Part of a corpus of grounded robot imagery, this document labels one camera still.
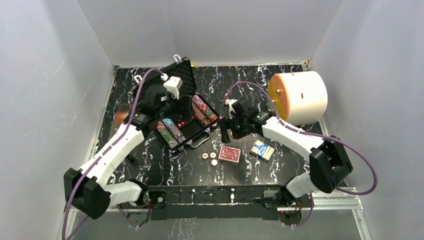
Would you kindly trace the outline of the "red playing card deck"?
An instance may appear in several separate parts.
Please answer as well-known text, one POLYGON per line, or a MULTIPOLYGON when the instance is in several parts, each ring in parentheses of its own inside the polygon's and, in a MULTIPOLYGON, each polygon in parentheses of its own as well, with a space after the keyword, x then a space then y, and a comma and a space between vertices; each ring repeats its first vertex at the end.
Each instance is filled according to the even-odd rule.
POLYGON ((238 164, 240 161, 241 150, 239 148, 221 146, 218 159, 221 161, 226 161, 233 164, 238 164))

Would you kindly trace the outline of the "blue playing card deck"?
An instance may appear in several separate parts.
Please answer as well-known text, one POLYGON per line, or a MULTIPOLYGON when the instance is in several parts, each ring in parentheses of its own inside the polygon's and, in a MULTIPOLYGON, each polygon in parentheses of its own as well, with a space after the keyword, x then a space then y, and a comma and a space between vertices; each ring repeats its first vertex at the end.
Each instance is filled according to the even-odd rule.
POLYGON ((266 162, 268 162, 272 155, 274 154, 275 149, 271 146, 269 146, 268 144, 260 141, 260 140, 256 140, 253 143, 253 146, 250 150, 250 153, 266 162))

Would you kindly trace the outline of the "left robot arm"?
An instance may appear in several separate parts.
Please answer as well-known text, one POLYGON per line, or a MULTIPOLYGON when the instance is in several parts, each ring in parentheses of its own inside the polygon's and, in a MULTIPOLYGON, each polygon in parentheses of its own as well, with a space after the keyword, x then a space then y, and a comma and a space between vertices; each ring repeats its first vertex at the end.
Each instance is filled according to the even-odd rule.
POLYGON ((101 217, 109 207, 132 203, 144 208, 149 203, 149 188, 138 180, 109 184, 108 180, 129 153, 165 118, 187 121, 192 113, 192 96, 170 87, 153 85, 138 89, 130 114, 115 135, 79 169, 69 168, 64 176, 67 208, 75 207, 91 219, 101 217))

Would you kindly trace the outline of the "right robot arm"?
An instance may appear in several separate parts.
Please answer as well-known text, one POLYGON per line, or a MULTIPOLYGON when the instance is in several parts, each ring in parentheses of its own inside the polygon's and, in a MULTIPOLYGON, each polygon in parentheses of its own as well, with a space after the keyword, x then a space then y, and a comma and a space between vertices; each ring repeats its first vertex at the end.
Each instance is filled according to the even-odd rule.
POLYGON ((289 123, 282 124, 274 112, 260 111, 246 99, 226 99, 224 106, 228 108, 228 116, 218 122, 223 143, 258 134, 288 147, 309 163, 308 171, 292 177, 273 195, 255 199, 256 203, 295 207, 304 195, 332 193, 353 171, 337 137, 313 136, 289 123))

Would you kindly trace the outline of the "black poker chip case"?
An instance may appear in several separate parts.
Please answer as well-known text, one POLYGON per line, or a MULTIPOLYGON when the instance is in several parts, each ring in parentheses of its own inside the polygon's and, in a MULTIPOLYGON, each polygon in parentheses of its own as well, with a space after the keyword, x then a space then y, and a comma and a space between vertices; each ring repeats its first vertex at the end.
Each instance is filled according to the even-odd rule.
POLYGON ((180 112, 180 99, 182 96, 189 95, 192 97, 194 95, 199 95, 202 98, 202 100, 206 102, 206 104, 214 111, 214 113, 219 116, 218 112, 212 107, 212 105, 209 104, 197 92, 197 86, 196 86, 194 73, 192 71, 191 62, 187 57, 185 57, 185 58, 176 60, 176 62, 172 63, 171 65, 159 71, 154 70, 152 73, 148 74, 144 83, 142 84, 141 90, 135 90, 133 92, 134 94, 139 94, 139 98, 136 101, 136 105, 135 105, 134 122, 137 125, 143 124, 147 129, 153 130, 153 132, 157 134, 158 137, 164 142, 164 145, 169 149, 170 152, 183 151, 186 146, 191 146, 192 148, 195 148, 195 145, 194 145, 195 140, 198 140, 201 136, 208 137, 209 131, 211 131, 214 127, 217 126, 218 121, 221 118, 220 116, 219 116, 219 120, 214 122, 210 121, 210 125, 208 126, 201 125, 201 123, 196 119, 194 111, 193 111, 192 119, 190 122, 182 121, 180 116, 179 120, 173 121, 173 122, 176 124, 176 126, 185 136, 186 141, 182 143, 178 143, 177 147, 171 149, 168 147, 164 139, 161 137, 161 135, 157 131, 158 121, 162 121, 162 120, 143 114, 137 110, 138 102, 139 100, 142 99, 148 87, 153 85, 163 86, 163 81, 161 80, 162 74, 167 74, 169 77, 171 76, 180 77, 182 79, 182 86, 179 89, 180 97, 178 99, 179 112, 180 112))

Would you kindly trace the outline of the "brown chip row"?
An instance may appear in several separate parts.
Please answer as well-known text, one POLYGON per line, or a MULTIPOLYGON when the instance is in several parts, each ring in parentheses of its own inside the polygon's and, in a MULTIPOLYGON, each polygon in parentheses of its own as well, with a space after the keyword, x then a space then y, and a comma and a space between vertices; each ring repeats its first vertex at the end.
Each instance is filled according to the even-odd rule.
POLYGON ((194 102, 191 102, 191 105, 194 111, 194 116, 201 123, 201 125, 203 127, 210 125, 211 122, 209 118, 206 117, 206 115, 200 110, 200 108, 194 102))

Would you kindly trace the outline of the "blue grey chip row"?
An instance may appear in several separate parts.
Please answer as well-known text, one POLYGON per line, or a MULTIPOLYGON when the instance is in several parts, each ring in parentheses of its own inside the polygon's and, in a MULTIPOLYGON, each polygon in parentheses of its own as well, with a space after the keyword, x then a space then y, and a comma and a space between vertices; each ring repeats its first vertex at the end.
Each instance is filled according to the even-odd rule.
POLYGON ((177 125, 170 118, 164 118, 161 121, 163 122, 165 127, 168 129, 168 131, 171 133, 171 135, 176 139, 176 141, 179 144, 186 141, 186 137, 183 135, 183 133, 179 130, 177 125))

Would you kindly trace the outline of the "red green chip row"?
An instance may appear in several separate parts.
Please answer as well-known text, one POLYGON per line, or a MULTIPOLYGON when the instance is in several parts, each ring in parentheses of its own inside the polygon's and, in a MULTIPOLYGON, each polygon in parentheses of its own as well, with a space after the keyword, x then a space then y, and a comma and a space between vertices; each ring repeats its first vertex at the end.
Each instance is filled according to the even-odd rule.
POLYGON ((170 149, 173 149, 178 146, 177 140, 174 138, 174 136, 171 134, 171 132, 167 129, 167 127, 161 120, 158 121, 156 130, 164 139, 165 143, 170 149))

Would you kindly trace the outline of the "white poker chip upper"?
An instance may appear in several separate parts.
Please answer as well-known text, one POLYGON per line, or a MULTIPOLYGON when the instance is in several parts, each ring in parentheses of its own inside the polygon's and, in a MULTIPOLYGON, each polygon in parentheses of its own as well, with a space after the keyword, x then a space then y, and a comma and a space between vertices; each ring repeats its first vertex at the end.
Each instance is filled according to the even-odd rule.
POLYGON ((216 152, 210 152, 209 153, 209 158, 211 160, 216 160, 217 159, 217 153, 216 152))

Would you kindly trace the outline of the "white poker chip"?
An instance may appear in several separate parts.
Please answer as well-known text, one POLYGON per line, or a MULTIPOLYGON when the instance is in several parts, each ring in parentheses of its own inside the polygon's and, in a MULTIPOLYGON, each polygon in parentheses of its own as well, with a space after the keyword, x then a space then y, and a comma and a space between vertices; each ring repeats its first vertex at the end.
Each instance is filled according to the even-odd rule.
POLYGON ((212 159, 210 161, 210 165, 214 168, 216 168, 219 165, 219 161, 217 159, 212 159))
POLYGON ((209 158, 211 160, 216 160, 217 159, 217 153, 216 152, 210 152, 209 153, 209 158))

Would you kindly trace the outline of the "brown poker chip left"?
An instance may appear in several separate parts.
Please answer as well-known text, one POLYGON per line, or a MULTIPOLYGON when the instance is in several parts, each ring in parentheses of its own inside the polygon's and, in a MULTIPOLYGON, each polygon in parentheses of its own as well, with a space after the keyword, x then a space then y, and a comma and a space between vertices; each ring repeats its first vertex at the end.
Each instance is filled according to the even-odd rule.
POLYGON ((200 157, 202 160, 206 161, 210 158, 210 154, 208 152, 203 152, 200 157))

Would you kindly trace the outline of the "white poker chip lower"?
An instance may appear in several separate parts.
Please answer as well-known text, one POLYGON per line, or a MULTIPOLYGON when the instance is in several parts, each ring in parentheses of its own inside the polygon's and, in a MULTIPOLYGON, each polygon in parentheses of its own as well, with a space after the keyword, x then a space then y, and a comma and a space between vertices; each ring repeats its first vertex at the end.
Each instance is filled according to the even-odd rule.
POLYGON ((216 168, 219 165, 219 161, 217 159, 212 159, 210 161, 210 165, 214 168, 216 168))

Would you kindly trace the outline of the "dark book with orange cover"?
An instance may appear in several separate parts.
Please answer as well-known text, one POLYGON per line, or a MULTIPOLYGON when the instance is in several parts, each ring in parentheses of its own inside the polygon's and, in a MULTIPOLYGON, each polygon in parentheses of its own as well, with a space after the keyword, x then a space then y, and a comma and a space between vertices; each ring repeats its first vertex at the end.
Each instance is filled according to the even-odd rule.
POLYGON ((129 115, 132 105, 128 103, 121 103, 115 114, 111 130, 117 131, 119 126, 123 123, 124 119, 129 115))

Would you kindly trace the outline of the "white orange cylindrical drum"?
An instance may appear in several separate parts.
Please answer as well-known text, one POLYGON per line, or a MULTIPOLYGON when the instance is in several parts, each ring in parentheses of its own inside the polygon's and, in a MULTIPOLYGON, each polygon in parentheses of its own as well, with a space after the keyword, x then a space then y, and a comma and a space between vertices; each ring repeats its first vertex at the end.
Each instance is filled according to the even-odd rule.
POLYGON ((279 116, 294 126, 318 122, 328 106, 327 88, 315 71, 276 73, 267 93, 279 116))

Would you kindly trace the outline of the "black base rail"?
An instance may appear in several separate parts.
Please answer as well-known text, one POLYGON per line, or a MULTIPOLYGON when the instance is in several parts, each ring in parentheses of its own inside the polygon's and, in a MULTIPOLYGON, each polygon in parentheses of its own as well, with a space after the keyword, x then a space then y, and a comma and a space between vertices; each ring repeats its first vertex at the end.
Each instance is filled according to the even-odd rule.
POLYGON ((150 186, 152 220, 261 218, 299 222, 309 196, 289 197, 280 185, 150 186))

